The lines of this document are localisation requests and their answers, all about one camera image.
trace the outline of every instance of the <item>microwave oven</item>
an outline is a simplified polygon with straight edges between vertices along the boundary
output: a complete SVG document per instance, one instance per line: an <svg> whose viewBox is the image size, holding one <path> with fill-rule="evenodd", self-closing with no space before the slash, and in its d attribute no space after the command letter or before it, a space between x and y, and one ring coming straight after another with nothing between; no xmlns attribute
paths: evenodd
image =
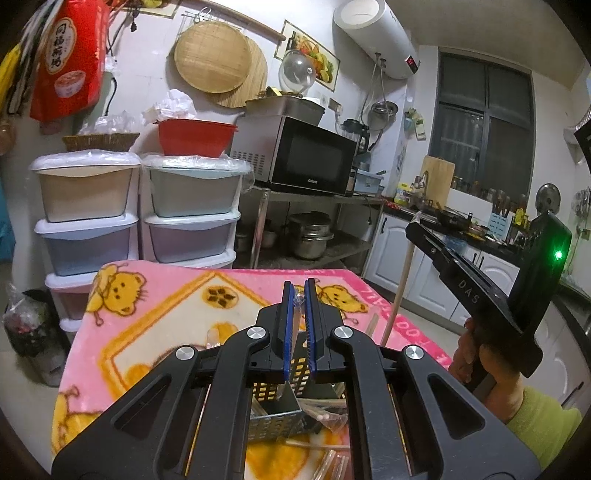
<svg viewBox="0 0 591 480"><path fill-rule="evenodd" d="M255 180L272 190L344 195L356 143L295 118L245 116L230 156L248 161Z"/></svg>

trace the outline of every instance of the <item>green sleeve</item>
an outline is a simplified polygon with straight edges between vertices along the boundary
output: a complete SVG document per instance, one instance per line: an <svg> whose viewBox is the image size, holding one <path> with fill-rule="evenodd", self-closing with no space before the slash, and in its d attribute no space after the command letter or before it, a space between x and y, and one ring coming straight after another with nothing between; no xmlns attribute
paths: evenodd
<svg viewBox="0 0 591 480"><path fill-rule="evenodd" d="M544 469L558 455L581 420L576 408L563 410L555 399L526 387L521 408L507 427L535 453Z"/></svg>

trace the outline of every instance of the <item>wooden stick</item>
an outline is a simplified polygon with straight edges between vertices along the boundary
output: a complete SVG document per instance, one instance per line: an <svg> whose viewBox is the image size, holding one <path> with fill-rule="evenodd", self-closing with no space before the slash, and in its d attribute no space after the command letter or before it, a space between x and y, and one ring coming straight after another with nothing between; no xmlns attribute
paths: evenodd
<svg viewBox="0 0 591 480"><path fill-rule="evenodd" d="M419 211L417 214L415 214L411 221L420 222L421 212ZM388 318L388 323L386 324L386 329L384 330L384 335L382 336L382 342L380 343L381 346L386 346L388 338L390 338L390 333L392 333L392 327L394 327L396 315L398 315L398 309L400 308L400 303L402 302L402 297L404 296L404 289L406 288L408 274L410 273L410 267L413 262L413 254L414 243L409 242L407 248L407 255L404 258L404 266L402 267L402 276L400 277L400 283L398 284L398 291L396 292L396 297L394 297L394 303L392 304L392 312L390 312L390 317Z"/></svg>
<svg viewBox="0 0 591 480"><path fill-rule="evenodd" d="M243 22L246 22L247 24L251 24L251 25L255 26L257 29L261 30L264 34L273 38L274 40L277 40L277 41L284 41L285 40L285 35L283 33L280 33L277 30L273 30L268 25L265 25L264 23L261 23L258 20L255 20L254 18L249 17L248 15L237 12L236 10L234 10L232 8L224 7L223 5L217 4L216 2L212 2L211 0L199 0L199 1L203 4L206 4L210 7L212 7L213 9L215 9L216 11L218 11L222 14L229 15L231 17L237 18L238 20L242 20Z"/></svg>
<svg viewBox="0 0 591 480"><path fill-rule="evenodd" d="M314 443L300 442L299 440L292 439L287 439L285 444L291 445L292 447L309 448L311 450L351 450L349 445L315 445Z"/></svg>

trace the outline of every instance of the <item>chopstick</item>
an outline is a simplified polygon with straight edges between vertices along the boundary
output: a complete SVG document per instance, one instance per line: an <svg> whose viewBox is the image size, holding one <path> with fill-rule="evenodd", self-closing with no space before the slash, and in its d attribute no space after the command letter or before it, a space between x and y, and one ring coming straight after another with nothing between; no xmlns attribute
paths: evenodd
<svg viewBox="0 0 591 480"><path fill-rule="evenodd" d="M285 444L291 445L292 447L309 448L310 450L351 450L349 445L325 445L322 443L315 444L292 439L287 439Z"/></svg>

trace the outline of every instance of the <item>cutting board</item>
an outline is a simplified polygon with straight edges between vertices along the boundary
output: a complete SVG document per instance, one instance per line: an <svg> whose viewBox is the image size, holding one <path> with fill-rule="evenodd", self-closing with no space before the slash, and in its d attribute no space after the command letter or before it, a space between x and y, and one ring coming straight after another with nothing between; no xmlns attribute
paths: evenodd
<svg viewBox="0 0 591 480"><path fill-rule="evenodd" d="M246 42L251 51L251 68L248 76L238 88L230 92L210 95L211 100L218 105L229 108L244 107L247 100L257 98L259 92L267 86L267 61L265 55L254 40L247 37Z"/></svg>
<svg viewBox="0 0 591 480"><path fill-rule="evenodd" d="M429 172L429 183L425 197L427 200L439 202L442 207L447 203L447 196L452 186L453 172L456 169L455 164L442 160L437 157L427 155L423 159L421 175L427 170Z"/></svg>
<svg viewBox="0 0 591 480"><path fill-rule="evenodd" d="M186 30L174 49L174 63L185 81L207 93L240 86L251 68L246 37L222 22L208 20Z"/></svg>

